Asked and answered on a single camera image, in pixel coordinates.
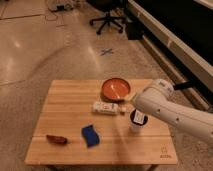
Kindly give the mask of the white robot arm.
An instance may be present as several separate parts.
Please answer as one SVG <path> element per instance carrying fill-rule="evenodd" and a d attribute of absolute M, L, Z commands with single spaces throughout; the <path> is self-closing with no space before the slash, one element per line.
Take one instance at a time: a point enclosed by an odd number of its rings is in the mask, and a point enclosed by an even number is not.
<path fill-rule="evenodd" d="M 213 114 L 169 101 L 173 92 L 171 83 L 156 79 L 144 90 L 136 92 L 131 104 L 140 112 L 150 114 L 213 146 Z"/>

